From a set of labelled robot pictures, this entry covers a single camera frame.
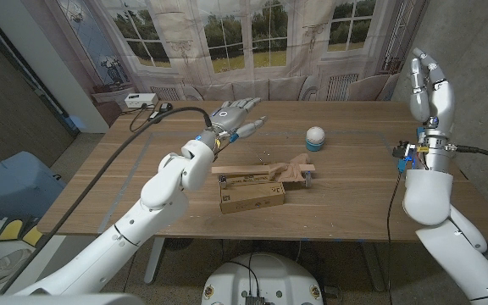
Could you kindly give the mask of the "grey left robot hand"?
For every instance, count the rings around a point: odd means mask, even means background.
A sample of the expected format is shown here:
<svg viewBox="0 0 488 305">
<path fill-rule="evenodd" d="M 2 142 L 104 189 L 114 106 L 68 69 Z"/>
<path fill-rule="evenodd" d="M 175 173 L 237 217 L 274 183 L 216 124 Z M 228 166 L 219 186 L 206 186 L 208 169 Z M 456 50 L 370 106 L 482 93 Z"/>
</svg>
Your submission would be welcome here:
<svg viewBox="0 0 488 305">
<path fill-rule="evenodd" d="M 212 131 L 216 136 L 227 135 L 229 143 L 251 136 L 267 121 L 267 117 L 263 116 L 252 123 L 244 123 L 247 115 L 261 101 L 260 97 L 248 97 L 224 102 L 210 116 L 212 126 L 207 130 Z"/>
</svg>

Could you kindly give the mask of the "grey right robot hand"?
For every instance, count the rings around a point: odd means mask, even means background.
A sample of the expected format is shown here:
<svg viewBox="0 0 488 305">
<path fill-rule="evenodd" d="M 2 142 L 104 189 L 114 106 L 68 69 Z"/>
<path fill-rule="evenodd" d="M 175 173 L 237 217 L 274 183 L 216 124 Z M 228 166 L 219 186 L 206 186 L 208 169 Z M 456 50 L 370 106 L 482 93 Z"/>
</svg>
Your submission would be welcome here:
<svg viewBox="0 0 488 305">
<path fill-rule="evenodd" d="M 432 117 L 436 117 L 437 121 L 432 124 L 433 134 L 450 138 L 455 114 L 452 85 L 441 66 L 429 54 L 419 48 L 414 48 L 412 53 L 410 112 L 421 123 L 429 123 Z"/>
</svg>

